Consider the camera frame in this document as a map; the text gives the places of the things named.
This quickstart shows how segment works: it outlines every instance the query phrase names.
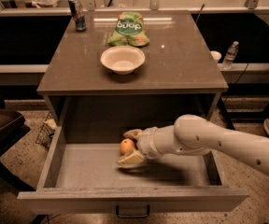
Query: drawer handle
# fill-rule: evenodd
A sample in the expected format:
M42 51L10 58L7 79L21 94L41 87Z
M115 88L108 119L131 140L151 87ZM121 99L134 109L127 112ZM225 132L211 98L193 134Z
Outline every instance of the drawer handle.
M146 218L146 217L149 216L149 214L150 214L150 207L149 207L149 205L147 205L146 214L142 214L142 215L121 215L120 214L120 211L119 211L119 206L116 205L116 215L119 218Z

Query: plastic bottle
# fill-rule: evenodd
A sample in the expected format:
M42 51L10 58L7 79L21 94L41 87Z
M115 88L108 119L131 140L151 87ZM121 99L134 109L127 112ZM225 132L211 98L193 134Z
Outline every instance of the plastic bottle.
M224 60L221 64L221 69L229 70L234 62L234 59L238 52L238 41L234 41L232 45L227 49Z

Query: desk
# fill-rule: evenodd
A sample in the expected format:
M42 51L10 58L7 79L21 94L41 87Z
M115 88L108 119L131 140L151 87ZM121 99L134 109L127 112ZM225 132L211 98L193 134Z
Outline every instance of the desk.
M170 125L183 113L210 119L227 89L186 11L142 11L145 63L127 76L104 68L99 58L119 14L86 12L85 33L73 21L67 27L38 87L58 127L36 192L19 199L37 214L232 210L248 193L227 187L214 151L167 155L131 173L116 163L125 131Z

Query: white bowl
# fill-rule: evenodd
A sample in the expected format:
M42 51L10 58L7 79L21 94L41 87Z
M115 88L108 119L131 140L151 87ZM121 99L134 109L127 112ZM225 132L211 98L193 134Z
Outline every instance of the white bowl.
M145 61L144 52L131 46L117 46L104 51L100 59L108 69L119 75L132 73Z

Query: bag of chips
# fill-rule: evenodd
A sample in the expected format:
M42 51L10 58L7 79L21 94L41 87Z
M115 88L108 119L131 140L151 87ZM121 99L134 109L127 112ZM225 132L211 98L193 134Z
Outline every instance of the bag of chips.
M116 29L107 40L110 46L144 47L149 43L145 35L146 28L143 17L138 12L122 12L116 24Z

